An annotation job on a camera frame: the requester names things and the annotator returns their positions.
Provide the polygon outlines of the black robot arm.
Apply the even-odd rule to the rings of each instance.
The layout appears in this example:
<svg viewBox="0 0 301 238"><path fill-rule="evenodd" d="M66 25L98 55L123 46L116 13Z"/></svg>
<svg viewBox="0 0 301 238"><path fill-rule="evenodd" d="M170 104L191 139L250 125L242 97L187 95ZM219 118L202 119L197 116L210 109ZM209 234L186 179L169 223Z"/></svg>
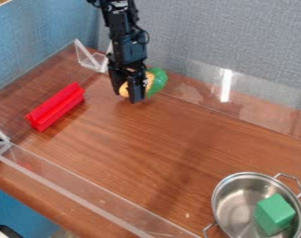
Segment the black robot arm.
<svg viewBox="0 0 301 238"><path fill-rule="evenodd" d="M147 88L147 43L150 35L138 26L138 9L134 0L86 0L100 9L104 26L110 29L114 52L107 54L108 74L114 92L127 84L131 103L142 101Z"/></svg>

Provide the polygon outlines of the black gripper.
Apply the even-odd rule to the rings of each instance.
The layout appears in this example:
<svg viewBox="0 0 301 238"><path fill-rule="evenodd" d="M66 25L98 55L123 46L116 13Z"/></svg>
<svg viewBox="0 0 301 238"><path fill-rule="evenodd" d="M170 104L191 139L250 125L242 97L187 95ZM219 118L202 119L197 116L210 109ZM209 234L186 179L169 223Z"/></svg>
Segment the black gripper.
<svg viewBox="0 0 301 238"><path fill-rule="evenodd" d="M127 91L131 103L140 102L146 97L148 79L146 78L146 51L128 50L107 54L108 74L114 92L119 94L119 88L127 81Z"/></svg>

